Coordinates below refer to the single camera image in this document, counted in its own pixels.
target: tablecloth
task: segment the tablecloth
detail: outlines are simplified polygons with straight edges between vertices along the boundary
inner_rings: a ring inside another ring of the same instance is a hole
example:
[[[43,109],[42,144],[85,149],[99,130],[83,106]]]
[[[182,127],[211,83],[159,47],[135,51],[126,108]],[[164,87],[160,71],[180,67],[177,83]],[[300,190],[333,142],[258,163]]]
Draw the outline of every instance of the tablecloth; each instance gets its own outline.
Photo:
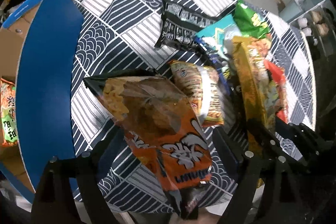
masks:
[[[171,0],[195,11],[215,16],[237,0]],[[162,0],[78,0],[84,15],[72,71],[72,130],[76,156],[91,150],[109,132],[121,130],[114,125],[106,110],[85,88],[84,77],[126,68],[155,68],[172,77],[167,62],[172,59],[201,65],[193,52],[177,51],[163,46],[155,49],[161,33]],[[285,69],[289,102],[289,120],[315,128],[315,78],[309,47],[299,30],[290,27],[276,15],[254,7],[265,16],[272,32],[268,59]],[[225,125],[229,130],[235,120],[230,99],[225,99]],[[211,185],[200,206],[223,203],[231,199],[236,188],[218,157],[212,142],[212,129],[205,128],[213,167]],[[244,149],[244,134],[233,130],[230,135]],[[283,149],[295,158],[299,151],[290,140],[277,134]],[[167,213],[173,209],[155,176],[132,154],[124,142],[108,175],[98,184],[112,210]],[[77,189],[73,193],[81,201]]]

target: silver bolt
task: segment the silver bolt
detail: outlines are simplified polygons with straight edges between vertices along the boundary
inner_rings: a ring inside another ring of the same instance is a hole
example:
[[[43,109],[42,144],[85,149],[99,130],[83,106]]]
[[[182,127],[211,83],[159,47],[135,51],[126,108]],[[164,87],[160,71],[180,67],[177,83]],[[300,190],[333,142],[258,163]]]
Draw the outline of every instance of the silver bolt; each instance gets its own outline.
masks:
[[[53,156],[53,157],[50,159],[49,162],[53,163],[53,162],[56,162],[57,160],[58,160],[57,157],[56,157],[56,156]]]
[[[284,163],[286,161],[286,158],[284,156],[279,156],[279,161],[281,161],[282,163]]]
[[[254,154],[253,154],[253,152],[247,150],[247,151],[245,152],[245,156],[248,157],[248,158],[252,158],[252,157],[254,156]]]
[[[87,158],[90,156],[90,154],[91,154],[90,151],[84,151],[81,155],[83,158]]]

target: teal snack bag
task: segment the teal snack bag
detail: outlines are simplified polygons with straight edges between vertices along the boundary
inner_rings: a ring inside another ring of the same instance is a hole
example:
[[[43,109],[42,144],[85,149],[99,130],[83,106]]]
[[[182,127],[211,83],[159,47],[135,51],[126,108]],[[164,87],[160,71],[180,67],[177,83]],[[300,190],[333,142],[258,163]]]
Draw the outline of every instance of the teal snack bag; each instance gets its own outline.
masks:
[[[237,3],[233,19],[244,37],[268,38],[272,40],[270,28],[265,18],[248,8],[242,0]]]

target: striped pattern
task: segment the striped pattern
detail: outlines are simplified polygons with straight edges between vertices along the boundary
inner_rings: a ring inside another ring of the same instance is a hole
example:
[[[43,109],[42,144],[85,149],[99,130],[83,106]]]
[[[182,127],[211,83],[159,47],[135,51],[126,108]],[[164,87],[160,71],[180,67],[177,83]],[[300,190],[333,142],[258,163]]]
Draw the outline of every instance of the striped pattern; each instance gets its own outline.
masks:
[[[215,16],[236,0],[172,0],[192,10]],[[76,155],[91,150],[108,133],[121,130],[109,118],[106,110],[85,88],[86,76],[98,75],[126,68],[155,68],[167,78],[172,74],[167,62],[182,60],[204,65],[193,52],[176,51],[167,46],[155,49],[161,33],[162,0],[80,0],[75,2],[84,15],[72,71],[72,129]],[[299,65],[309,51],[300,33],[280,22],[274,15],[254,7],[261,15],[269,15],[273,43],[268,58],[285,68],[288,78],[288,97],[292,121],[314,122],[315,102],[311,91],[315,86],[312,68]],[[229,137],[247,149],[246,133],[235,125],[235,115],[230,98],[222,94],[224,104],[224,129]],[[213,127],[205,128],[206,141],[212,156],[211,185],[200,201],[205,207],[231,199],[236,182],[227,173],[212,142]],[[292,156],[299,152],[292,143],[283,140],[282,146]],[[126,142],[119,146],[109,173],[98,186],[110,208],[117,212],[134,211],[168,213],[168,203],[156,177],[132,154]],[[81,201],[78,189],[73,196]]]

